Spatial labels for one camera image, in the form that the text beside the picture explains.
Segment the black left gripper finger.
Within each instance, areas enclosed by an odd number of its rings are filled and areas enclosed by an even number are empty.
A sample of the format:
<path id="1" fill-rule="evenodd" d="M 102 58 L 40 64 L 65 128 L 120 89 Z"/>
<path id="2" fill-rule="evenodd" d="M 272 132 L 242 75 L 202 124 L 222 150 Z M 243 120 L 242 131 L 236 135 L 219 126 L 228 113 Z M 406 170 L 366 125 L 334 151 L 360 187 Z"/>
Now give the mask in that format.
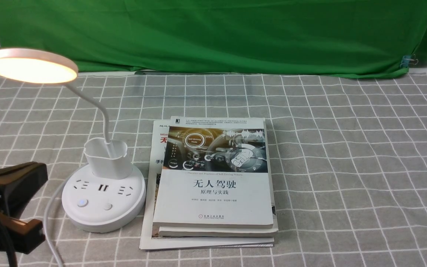
<path id="1" fill-rule="evenodd" d="M 48 179 L 44 163 L 26 162 L 0 169 L 0 212 L 19 218 Z"/>

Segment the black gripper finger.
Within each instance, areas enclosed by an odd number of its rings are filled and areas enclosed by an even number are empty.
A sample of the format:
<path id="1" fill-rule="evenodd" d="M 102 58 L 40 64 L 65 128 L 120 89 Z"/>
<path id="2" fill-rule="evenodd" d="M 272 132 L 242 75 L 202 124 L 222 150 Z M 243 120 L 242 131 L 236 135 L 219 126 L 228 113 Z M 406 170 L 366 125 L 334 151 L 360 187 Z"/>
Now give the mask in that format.
<path id="1" fill-rule="evenodd" d="M 27 223 L 14 218 L 5 218 L 1 223 L 6 227 L 14 249 L 18 253 L 29 254 L 46 241 L 41 220 L 32 219 Z M 0 251 L 5 251 L 1 242 Z"/>

